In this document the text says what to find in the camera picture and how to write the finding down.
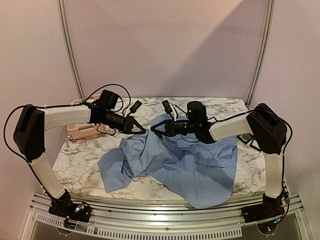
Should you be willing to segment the blue shirt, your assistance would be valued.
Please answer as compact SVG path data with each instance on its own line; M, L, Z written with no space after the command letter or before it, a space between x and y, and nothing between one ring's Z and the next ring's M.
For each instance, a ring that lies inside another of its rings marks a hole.
M233 191L238 161L236 137L211 144L167 137L147 130L123 138L97 163L105 191L111 193L135 177L152 176L197 209L226 202Z

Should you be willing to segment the round brooch dark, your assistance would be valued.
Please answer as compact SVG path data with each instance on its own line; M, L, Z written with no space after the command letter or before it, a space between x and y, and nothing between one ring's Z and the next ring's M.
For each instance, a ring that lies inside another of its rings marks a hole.
M242 139L243 139L244 141L248 141L248 140L250 140L251 138L252 138L252 135L249 134L249 133L246 133L246 134L243 134L243 135L242 135Z

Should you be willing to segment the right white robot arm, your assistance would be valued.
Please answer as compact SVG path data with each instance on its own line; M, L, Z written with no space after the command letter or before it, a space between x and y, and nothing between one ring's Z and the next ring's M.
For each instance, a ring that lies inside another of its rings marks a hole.
M151 131L166 137L194 134L198 141L205 144L250 134L257 143L256 150L264 155L266 169L264 195L267 200L259 206L258 213L262 218L269 218L278 210L274 199L288 199L284 180L285 152L293 130L266 104L260 103L254 109L210 122L206 107L199 101L191 101L187 104L186 118L164 120L152 126Z

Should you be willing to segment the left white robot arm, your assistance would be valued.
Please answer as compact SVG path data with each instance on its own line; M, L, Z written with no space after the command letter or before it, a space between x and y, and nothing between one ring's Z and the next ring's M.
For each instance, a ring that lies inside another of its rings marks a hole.
M48 160L45 148L45 133L48 130L75 124L105 125L127 135L144 134L146 130L131 115L120 115L115 110L122 98L110 90L108 84L99 88L98 99L88 98L77 104L35 106L21 105L12 110L20 110L20 116L13 131L13 141L18 151L10 146L8 149L22 158L40 183L44 191L55 202L55 209L63 216L70 217L74 213L74 205L66 199L70 198L67 190L59 182Z

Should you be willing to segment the pink plastic basket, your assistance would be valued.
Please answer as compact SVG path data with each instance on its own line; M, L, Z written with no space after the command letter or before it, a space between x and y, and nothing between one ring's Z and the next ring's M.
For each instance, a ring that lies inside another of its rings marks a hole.
M106 133L109 129L110 128L104 124L98 126L94 123L77 123L67 126L67 131L74 140L97 136Z

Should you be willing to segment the aluminium front rail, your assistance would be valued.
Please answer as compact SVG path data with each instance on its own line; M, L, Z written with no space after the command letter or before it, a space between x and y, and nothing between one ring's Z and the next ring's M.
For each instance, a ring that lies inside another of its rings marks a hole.
M30 203L24 240L311 240L313 234L298 194L285 205L286 216L276 224L267 219L247 222L242 208L260 204L260 195L231 197L209 209L195 209L182 200L88 198L88 223L75 229L48 212L50 199L35 194Z

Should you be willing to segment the black frame box right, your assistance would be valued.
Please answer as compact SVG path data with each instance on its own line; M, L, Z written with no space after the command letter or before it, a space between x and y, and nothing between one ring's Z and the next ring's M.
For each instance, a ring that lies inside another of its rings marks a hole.
M259 145L258 145L258 142L256 141L255 138L253 138L251 140L251 142L249 143L249 147L251 147L252 149L256 150L256 151L259 151L261 152L262 150L260 149Z

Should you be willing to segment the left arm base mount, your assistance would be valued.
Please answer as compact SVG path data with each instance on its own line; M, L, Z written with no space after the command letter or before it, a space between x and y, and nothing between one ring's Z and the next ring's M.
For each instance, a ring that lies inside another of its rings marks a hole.
M48 212L52 215L68 220L88 223L91 218L92 208L85 202L74 202L70 194L65 191L60 198L54 198L48 194L51 204Z

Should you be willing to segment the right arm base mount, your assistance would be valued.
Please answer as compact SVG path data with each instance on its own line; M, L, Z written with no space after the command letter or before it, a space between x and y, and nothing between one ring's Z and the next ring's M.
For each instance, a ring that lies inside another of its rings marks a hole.
M246 223L257 222L267 219L275 219L275 224L280 223L288 214L290 198L288 195L280 194L277 198L262 195L262 203L246 206L241 209L241 216Z

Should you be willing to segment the left aluminium post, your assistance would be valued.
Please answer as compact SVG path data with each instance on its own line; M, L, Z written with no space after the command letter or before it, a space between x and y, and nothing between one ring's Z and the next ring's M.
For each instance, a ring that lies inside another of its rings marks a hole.
M85 91L81 82L80 74L78 71L76 58L72 46L72 40L71 35L69 31L69 25L67 20L67 11L66 11L66 4L64 0L57 0L57 8L58 8L58 14L60 18L60 25L61 25L61 31L62 31L62 37L65 44L65 50L68 57L70 70L72 73L72 77L74 80L75 88L77 90L79 98L85 97Z

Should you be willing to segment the aluminium post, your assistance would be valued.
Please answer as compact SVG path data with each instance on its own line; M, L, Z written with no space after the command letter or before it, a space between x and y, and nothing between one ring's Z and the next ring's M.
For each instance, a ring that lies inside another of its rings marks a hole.
M274 0L268 0L267 1L267 9L265 13L264 18L264 24L263 24L263 30L262 30L262 37L260 41L259 51L258 51L258 58L256 61L255 69L253 78L251 81L251 85L245 100L245 105L250 108L256 89L259 81L259 77L261 74L261 70L263 68L264 58L267 51L268 46L268 40L270 36L270 31L272 27L272 21L273 21L273 13L274 13L274 7L275 7L275 1Z
M60 18L60 25L61 25L61 31L62 31L62 37L65 44L65 50L68 57L70 70L72 73L72 77L74 80L75 88L77 90L79 98L85 97L85 91L81 82L80 74L78 71L76 58L72 46L72 40L71 35L69 31L69 25L67 20L67 11L66 11L66 4L64 0L57 0L57 8L58 8L58 14Z

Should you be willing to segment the right aluminium post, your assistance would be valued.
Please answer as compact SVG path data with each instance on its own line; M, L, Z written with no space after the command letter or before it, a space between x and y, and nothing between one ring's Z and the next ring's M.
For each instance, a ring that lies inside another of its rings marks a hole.
M260 41L259 51L258 51L258 58L256 61L255 69L253 78L251 81L251 85L245 100L245 105L250 108L256 89L259 81L259 77L261 74L261 70L263 68L264 58L267 51L268 46L268 40L270 36L270 31L272 27L272 21L273 21L273 13L274 13L274 7L275 7L275 1L274 0L268 0L267 1L267 9L265 13L264 18L264 24L263 24L263 30L262 30L262 37Z

